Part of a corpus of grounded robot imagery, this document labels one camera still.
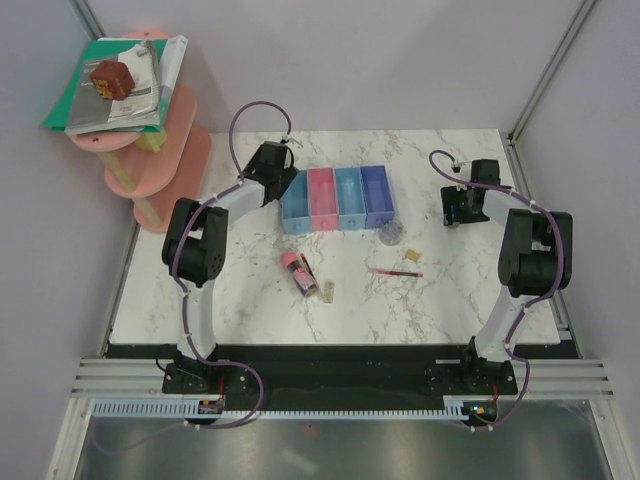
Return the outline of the clear jar of paper clips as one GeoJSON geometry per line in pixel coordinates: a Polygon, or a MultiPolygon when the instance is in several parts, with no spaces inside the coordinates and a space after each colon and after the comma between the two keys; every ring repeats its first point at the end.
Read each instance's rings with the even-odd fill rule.
{"type": "Polygon", "coordinates": [[[400,220],[394,219],[379,229],[379,240],[383,245],[395,246],[404,235],[404,225],[400,220]]]}

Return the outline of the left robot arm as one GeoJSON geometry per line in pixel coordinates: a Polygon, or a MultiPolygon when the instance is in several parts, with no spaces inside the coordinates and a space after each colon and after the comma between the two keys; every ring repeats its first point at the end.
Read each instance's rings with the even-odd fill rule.
{"type": "Polygon", "coordinates": [[[218,367],[208,357],[217,347],[213,288],[225,264],[229,227],[281,199],[298,173],[288,142],[267,141],[232,186],[206,200],[183,197],[173,207],[161,259],[180,289],[178,351],[194,360],[184,379],[198,393],[211,392],[220,378],[218,367]]]}

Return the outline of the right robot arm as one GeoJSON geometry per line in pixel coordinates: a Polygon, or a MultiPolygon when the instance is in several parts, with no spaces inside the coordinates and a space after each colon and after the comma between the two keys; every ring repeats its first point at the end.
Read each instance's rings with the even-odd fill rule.
{"type": "Polygon", "coordinates": [[[442,188],[441,200],[446,227],[493,220],[504,228],[497,265],[501,290],[457,371],[460,386],[477,394],[493,383],[492,367],[515,358],[529,310],[568,285],[573,218],[541,209],[502,185],[499,163],[489,159],[472,161],[470,180],[442,188]]]}

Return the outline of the light blue drawer box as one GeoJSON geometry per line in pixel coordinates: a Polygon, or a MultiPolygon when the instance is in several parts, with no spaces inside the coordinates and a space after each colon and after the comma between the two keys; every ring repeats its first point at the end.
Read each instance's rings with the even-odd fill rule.
{"type": "Polygon", "coordinates": [[[307,171],[301,170],[291,182],[280,200],[280,218],[283,230],[288,235],[311,232],[309,187],[307,171]]]}

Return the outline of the yellow eraser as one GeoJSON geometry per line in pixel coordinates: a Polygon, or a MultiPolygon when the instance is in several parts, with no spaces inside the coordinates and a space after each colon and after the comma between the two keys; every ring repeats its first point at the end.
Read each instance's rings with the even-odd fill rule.
{"type": "Polygon", "coordinates": [[[414,250],[407,250],[405,253],[405,257],[413,262],[417,262],[420,258],[420,254],[414,250]]]}

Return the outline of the pink drawer box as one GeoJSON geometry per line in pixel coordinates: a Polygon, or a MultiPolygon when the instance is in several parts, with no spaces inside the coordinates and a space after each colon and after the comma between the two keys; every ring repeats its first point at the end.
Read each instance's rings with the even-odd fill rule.
{"type": "Polygon", "coordinates": [[[314,232],[338,229],[335,175],[332,168],[308,171],[311,226],[314,232]]]}

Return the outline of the purple drawer box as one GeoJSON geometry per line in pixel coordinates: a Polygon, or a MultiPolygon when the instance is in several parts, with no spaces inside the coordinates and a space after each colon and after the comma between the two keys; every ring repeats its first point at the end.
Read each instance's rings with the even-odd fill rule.
{"type": "Polygon", "coordinates": [[[386,168],[383,165],[360,168],[367,218],[366,229],[378,229],[395,217],[393,196],[386,168]]]}

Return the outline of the red pen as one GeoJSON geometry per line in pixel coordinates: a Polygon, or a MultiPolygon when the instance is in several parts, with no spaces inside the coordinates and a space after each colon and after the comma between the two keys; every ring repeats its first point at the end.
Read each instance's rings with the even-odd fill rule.
{"type": "Polygon", "coordinates": [[[420,272],[388,270],[388,269],[381,269],[381,268],[370,268],[369,271],[373,274],[385,275],[385,276],[399,276],[399,277],[408,277],[408,278],[423,278],[424,276],[423,273],[420,273],[420,272]]]}

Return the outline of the sky blue drawer box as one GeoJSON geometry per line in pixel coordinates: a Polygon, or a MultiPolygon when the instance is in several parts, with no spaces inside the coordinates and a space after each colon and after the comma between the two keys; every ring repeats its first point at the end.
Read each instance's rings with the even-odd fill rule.
{"type": "Polygon", "coordinates": [[[341,231],[364,229],[367,214],[360,169],[337,168],[334,174],[339,229],[341,231]]]}

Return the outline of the pink glue stick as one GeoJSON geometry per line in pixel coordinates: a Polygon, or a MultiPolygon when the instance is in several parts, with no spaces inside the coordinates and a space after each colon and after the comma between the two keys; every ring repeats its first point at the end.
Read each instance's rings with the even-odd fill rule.
{"type": "Polygon", "coordinates": [[[306,269],[302,266],[298,256],[293,252],[286,252],[281,256],[281,262],[296,284],[301,288],[305,288],[307,285],[306,269]]]}

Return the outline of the small clear ruler case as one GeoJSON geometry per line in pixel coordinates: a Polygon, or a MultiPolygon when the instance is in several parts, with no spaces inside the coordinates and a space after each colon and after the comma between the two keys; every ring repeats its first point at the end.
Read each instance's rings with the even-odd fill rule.
{"type": "Polygon", "coordinates": [[[331,304],[334,300],[335,284],[332,281],[327,281],[323,288],[323,301],[327,304],[331,304]]]}

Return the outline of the red brown cube box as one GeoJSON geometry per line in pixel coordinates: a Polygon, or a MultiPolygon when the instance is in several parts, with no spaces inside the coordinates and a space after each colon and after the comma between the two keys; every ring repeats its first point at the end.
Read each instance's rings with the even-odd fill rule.
{"type": "Polygon", "coordinates": [[[99,96],[107,100],[124,100],[135,82],[123,62],[104,60],[91,72],[90,80],[99,96]]]}

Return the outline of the grey manual booklet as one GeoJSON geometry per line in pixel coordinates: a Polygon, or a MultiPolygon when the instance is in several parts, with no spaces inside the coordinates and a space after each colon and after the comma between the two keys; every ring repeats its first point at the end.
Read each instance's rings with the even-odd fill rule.
{"type": "Polygon", "coordinates": [[[91,80],[91,72],[104,60],[118,61],[119,55],[89,60],[84,63],[78,80],[65,133],[73,136],[91,132],[140,129],[158,125],[160,115],[155,101],[145,106],[139,97],[121,101],[107,100],[99,96],[91,80]]]}

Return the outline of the green folder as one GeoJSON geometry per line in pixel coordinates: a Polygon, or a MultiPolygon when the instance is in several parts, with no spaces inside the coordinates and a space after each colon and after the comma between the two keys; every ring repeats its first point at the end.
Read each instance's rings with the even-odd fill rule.
{"type": "MultiPolygon", "coordinates": [[[[73,96],[75,93],[75,89],[80,79],[81,69],[85,62],[89,60],[97,60],[104,57],[115,56],[120,53],[125,52],[129,48],[133,46],[134,42],[131,40],[124,40],[124,38],[101,38],[99,40],[94,40],[89,42],[81,57],[78,61],[77,66],[75,67],[74,72],[72,73],[69,84],[67,85],[64,92],[61,94],[59,100],[56,105],[50,111],[48,116],[43,122],[43,126],[49,128],[53,131],[61,131],[65,133],[65,128],[67,125],[67,120],[69,119],[69,114],[71,110],[71,105],[73,101],[73,96]]],[[[157,133],[164,127],[164,123],[166,120],[165,115],[160,115],[160,122],[158,125],[154,126],[146,126],[140,129],[118,129],[118,130],[106,130],[106,131],[116,131],[116,132],[136,132],[136,133],[157,133]]]]}

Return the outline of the aluminium rail frame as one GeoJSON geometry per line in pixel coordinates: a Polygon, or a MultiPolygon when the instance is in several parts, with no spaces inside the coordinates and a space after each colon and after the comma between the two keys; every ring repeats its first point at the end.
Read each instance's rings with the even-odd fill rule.
{"type": "MultiPolygon", "coordinates": [[[[405,224],[395,246],[374,230],[285,234],[274,214],[233,224],[224,268],[213,288],[213,328],[222,345],[418,346],[467,349],[501,290],[503,238],[496,222],[444,227],[436,215],[405,224]],[[420,254],[417,262],[407,250],[420,254]],[[317,280],[305,298],[281,256],[301,256],[317,280]],[[370,268],[423,273],[373,274],[370,268]],[[334,300],[323,301],[327,281],[334,300]]],[[[496,412],[468,420],[239,420],[96,418],[94,401],[222,400],[220,394],[165,394],[152,360],[109,359],[111,345],[176,346],[181,294],[161,263],[161,238],[142,232],[122,283],[113,332],[99,358],[80,363],[71,412],[57,445],[52,476],[71,479],[302,478],[614,479],[628,470],[614,459],[603,364],[525,360],[518,392],[506,398],[447,396],[489,402],[496,412]]],[[[571,341],[549,300],[528,312],[515,345],[571,341]]],[[[211,356],[205,366],[210,366],[211,356]]]]}

